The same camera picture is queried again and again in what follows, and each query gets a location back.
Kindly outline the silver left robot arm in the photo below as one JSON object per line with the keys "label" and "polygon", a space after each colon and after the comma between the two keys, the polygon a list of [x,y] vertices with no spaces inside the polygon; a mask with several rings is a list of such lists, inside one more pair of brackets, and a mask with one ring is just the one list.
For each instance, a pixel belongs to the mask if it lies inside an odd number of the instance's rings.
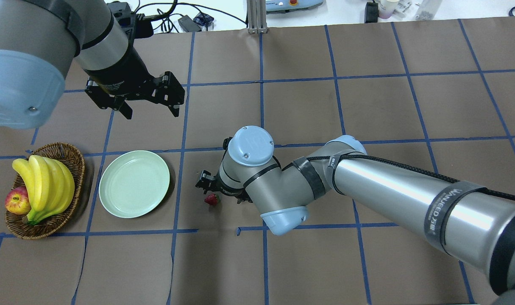
{"label": "silver left robot arm", "polygon": [[152,76],[134,48],[152,21],[128,3],[102,0],[0,0],[0,127],[44,125],[65,91],[73,61],[100,109],[131,119],[128,101],[147,100],[178,116],[185,90],[170,71]]}

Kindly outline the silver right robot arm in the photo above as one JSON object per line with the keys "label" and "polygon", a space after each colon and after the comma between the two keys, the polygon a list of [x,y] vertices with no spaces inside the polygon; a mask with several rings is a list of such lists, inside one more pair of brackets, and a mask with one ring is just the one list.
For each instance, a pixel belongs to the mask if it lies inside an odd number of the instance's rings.
{"label": "silver right robot arm", "polygon": [[196,186],[253,203],[273,234],[300,226],[306,207],[334,191],[476,268],[496,305],[515,305],[515,195],[376,158],[349,135],[284,168],[260,127],[242,127],[223,148],[217,174],[203,171]]}

